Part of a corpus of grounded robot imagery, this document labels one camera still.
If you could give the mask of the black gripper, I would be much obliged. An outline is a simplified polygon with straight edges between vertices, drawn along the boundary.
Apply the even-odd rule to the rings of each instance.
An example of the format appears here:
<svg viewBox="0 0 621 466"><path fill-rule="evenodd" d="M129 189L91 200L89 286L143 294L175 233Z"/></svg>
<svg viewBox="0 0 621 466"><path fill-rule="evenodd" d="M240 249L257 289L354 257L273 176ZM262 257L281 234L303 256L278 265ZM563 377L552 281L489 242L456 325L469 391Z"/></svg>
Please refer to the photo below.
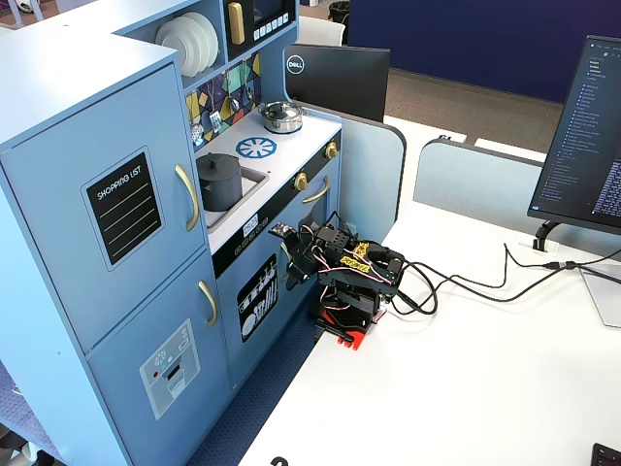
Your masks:
<svg viewBox="0 0 621 466"><path fill-rule="evenodd" d="M319 264L311 250L314 242L315 239L308 232L290 234L283 240L290 262L285 284L287 290L305 283L316 274Z"/></svg>

